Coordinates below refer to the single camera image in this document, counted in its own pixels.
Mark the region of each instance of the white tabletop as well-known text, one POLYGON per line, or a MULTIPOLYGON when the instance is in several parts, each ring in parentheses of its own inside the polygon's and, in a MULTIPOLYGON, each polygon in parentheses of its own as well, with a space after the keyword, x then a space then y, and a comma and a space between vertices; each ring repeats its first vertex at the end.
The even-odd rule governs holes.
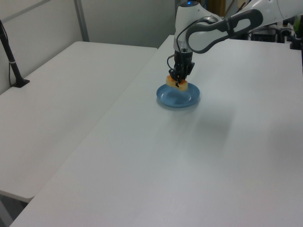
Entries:
POLYGON ((164 108, 173 37, 12 227, 299 227, 301 52, 228 40, 194 55, 198 105, 164 108))
POLYGON ((155 48, 77 42, 0 96, 0 194, 30 201, 155 48))

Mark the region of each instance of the sponge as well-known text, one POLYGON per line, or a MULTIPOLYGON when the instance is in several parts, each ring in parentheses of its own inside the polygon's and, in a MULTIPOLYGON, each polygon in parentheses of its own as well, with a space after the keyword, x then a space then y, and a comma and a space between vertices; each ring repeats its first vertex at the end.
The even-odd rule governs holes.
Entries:
POLYGON ((170 75, 166 77, 166 84, 168 86, 178 88, 180 91, 186 91, 188 88, 188 82, 184 79, 181 80, 181 83, 179 83, 179 87, 177 87, 175 80, 170 75))

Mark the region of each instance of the black cable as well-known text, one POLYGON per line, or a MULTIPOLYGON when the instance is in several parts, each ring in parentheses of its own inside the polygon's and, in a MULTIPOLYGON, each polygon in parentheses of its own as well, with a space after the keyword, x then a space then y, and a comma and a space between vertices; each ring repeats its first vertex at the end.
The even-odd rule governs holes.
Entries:
POLYGON ((237 10, 237 12, 236 12, 236 13, 239 13, 239 12, 240 12, 240 10, 242 10, 242 9, 243 9, 243 7, 245 6, 245 4, 246 4, 246 5, 248 5, 250 2, 251 2, 251 0, 249 0, 247 4, 246 4, 246 2, 244 2, 244 3, 243 3, 241 6, 240 6, 240 8, 237 10))
MULTIPOLYGON (((180 49, 180 46, 179 46, 179 37, 180 37, 180 35, 185 31, 185 30, 187 30, 189 27, 191 27, 193 24, 195 24, 195 23, 197 23, 199 20, 196 20, 196 21, 194 21, 194 22, 192 22, 190 25, 188 25, 186 28, 184 28, 180 33, 179 33, 179 35, 177 36, 177 38, 176 38, 176 40, 177 40, 177 47, 178 47, 178 50, 179 50, 179 54, 180 54, 180 58, 181 58, 181 60, 182 60, 182 65, 184 66, 184 60, 183 60, 183 57, 182 57, 182 55, 181 55, 181 49, 180 49)), ((171 69, 171 70, 174 70, 170 65, 169 65, 169 59, 170 58, 172 58, 174 55, 171 55, 171 56, 169 56, 168 58, 167 58, 167 65, 169 66, 169 68, 171 69)))
POLYGON ((243 9, 243 6, 244 6, 245 4, 246 4, 246 2, 245 2, 245 3, 243 3, 243 4, 240 6, 240 8, 237 10, 237 12, 236 12, 236 13, 239 13, 239 11, 243 9))
POLYGON ((171 56, 169 56, 168 58, 167 58, 167 65, 169 66, 169 68, 171 69, 171 70, 174 70, 170 65, 169 65, 169 59, 170 58, 172 58, 172 57, 174 57, 175 55, 173 54, 173 55, 171 55, 171 56))
MULTIPOLYGON (((1 24, 1 27, 3 28, 3 31, 4 31, 5 36, 6 36, 6 39, 9 42, 9 37, 8 37, 8 34, 6 33, 6 30, 5 30, 4 26, 3 26, 3 24, 1 24)), ((11 86, 11 81, 10 81, 10 63, 9 63, 9 85, 11 86)))
POLYGON ((10 85, 10 87, 12 87, 11 81, 10 81, 10 63, 9 63, 9 85, 10 85))
POLYGON ((248 34, 253 34, 253 33, 255 33, 255 32, 261 32, 261 31, 267 31, 267 30, 275 30, 276 32, 279 31, 279 30, 276 29, 276 28, 260 28, 260 29, 251 31, 251 32, 249 32, 248 34))

